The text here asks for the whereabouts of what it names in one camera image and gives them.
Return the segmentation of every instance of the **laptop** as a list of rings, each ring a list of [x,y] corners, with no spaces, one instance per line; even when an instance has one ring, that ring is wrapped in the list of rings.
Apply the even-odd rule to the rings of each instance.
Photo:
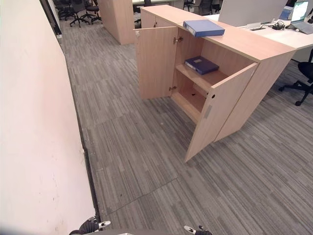
[[[304,22],[305,14],[308,8],[308,1],[300,1],[294,4],[291,25],[298,28],[300,32],[305,34],[313,33],[313,24]]]

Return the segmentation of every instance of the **white desk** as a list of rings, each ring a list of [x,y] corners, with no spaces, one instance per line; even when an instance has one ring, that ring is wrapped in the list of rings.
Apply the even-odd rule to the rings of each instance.
[[[205,17],[210,20],[217,21],[219,19],[219,16],[219,14],[216,14]],[[283,22],[285,23],[285,25],[290,24],[290,21]],[[269,27],[265,27],[265,29],[251,32],[297,49],[313,46],[313,34],[307,35],[301,32],[296,32],[292,29],[274,30]]]
[[[213,21],[218,21],[219,16],[219,14],[216,14],[205,17]],[[290,24],[290,21],[281,21],[284,22],[285,25]],[[311,49],[313,48],[313,34],[307,35],[301,32],[296,32],[293,29],[274,30],[270,27],[265,27],[265,29],[251,32],[296,48],[298,51],[294,55],[293,59],[300,62],[308,60]]]

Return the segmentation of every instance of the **blue folder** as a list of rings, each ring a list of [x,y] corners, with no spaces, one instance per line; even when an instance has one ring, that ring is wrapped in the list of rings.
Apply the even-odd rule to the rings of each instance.
[[[183,26],[195,37],[223,35],[225,29],[209,20],[184,21]]]
[[[219,69],[218,65],[203,58],[202,56],[197,56],[197,57],[185,60],[185,65],[187,65],[192,70],[199,73],[200,75]]]

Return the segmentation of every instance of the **door hinge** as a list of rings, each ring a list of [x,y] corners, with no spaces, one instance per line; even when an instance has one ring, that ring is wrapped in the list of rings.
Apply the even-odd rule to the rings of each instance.
[[[183,37],[179,37],[178,39],[176,37],[174,37],[173,44],[181,42],[182,40],[183,40]]]
[[[171,90],[174,90],[176,88],[177,88],[176,86],[173,86],[173,87],[169,87],[168,90],[171,91]]]

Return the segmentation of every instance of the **cabinet door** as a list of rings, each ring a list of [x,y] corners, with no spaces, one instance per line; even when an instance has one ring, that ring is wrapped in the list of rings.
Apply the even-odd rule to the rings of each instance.
[[[211,87],[191,139],[185,162],[214,141],[257,66],[258,63],[253,63]]]
[[[172,94],[177,27],[135,29],[139,90],[142,99]]]

